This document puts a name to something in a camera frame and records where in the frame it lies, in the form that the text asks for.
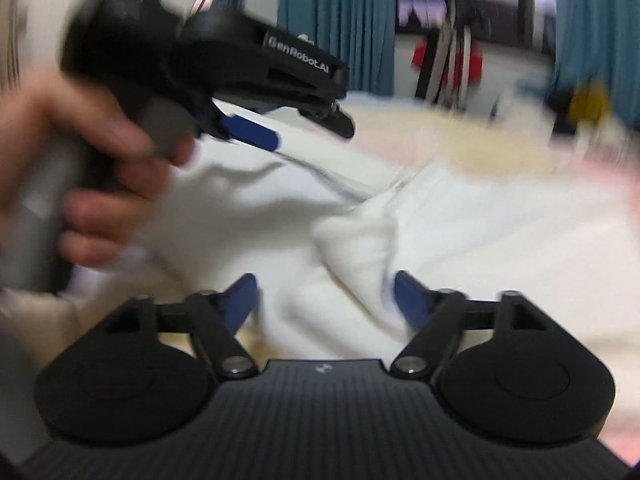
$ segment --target metal screw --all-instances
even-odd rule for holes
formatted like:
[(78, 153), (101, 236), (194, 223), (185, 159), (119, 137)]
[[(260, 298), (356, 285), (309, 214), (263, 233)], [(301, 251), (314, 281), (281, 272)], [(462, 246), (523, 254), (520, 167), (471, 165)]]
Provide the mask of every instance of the metal screw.
[(241, 355), (227, 357), (224, 361), (222, 361), (223, 370), (233, 375), (248, 372), (253, 366), (254, 362), (252, 362), (251, 359)]
[(414, 355), (407, 355), (396, 361), (396, 368), (405, 374), (417, 374), (427, 367), (424, 359)]

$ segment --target yellow object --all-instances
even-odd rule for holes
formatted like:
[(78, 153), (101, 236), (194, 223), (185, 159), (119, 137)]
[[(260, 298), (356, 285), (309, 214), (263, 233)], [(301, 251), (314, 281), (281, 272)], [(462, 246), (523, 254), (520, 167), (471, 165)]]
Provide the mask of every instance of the yellow object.
[(580, 121), (598, 124), (602, 118), (610, 115), (607, 87), (601, 82), (594, 82), (574, 92), (566, 118), (571, 126), (577, 126)]

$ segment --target ribbed black surface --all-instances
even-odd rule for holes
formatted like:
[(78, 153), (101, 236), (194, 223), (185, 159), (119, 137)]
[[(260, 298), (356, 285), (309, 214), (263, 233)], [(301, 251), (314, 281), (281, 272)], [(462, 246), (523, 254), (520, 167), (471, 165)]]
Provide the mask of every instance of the ribbed black surface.
[[(625, 465), (595, 440), (526, 450), (453, 422), (422, 383), (376, 361), (271, 362), (225, 383), (169, 437), (127, 449), (56, 441), (22, 468), (32, 480), (618, 480)], [(316, 368), (321, 367), (325, 373)]]

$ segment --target beige curtain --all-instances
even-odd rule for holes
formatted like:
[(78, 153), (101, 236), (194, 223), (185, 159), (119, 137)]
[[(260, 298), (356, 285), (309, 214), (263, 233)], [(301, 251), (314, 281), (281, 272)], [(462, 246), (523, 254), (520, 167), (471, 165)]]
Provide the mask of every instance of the beige curtain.
[(0, 92), (17, 79), (17, 0), (0, 0)]

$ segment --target white logo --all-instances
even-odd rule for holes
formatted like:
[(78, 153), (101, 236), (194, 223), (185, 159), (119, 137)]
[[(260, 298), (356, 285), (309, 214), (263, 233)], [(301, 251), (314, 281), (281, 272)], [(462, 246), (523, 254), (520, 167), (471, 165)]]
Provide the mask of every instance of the white logo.
[(278, 52), (284, 52), (285, 54), (289, 54), (290, 56), (299, 59), (303, 63), (309, 63), (309, 65), (317, 68), (318, 70), (322, 70), (325, 73), (329, 73), (329, 67), (324, 63), (318, 62), (317, 59), (313, 59), (309, 57), (304, 52), (299, 52), (294, 46), (289, 46), (288, 44), (282, 43), (278, 41), (278, 38), (275, 36), (269, 36), (266, 41), (267, 46), (274, 48)]
[(318, 372), (319, 374), (327, 374), (333, 369), (334, 367), (332, 367), (330, 364), (322, 363), (321, 365), (318, 365), (316, 367), (316, 372)]

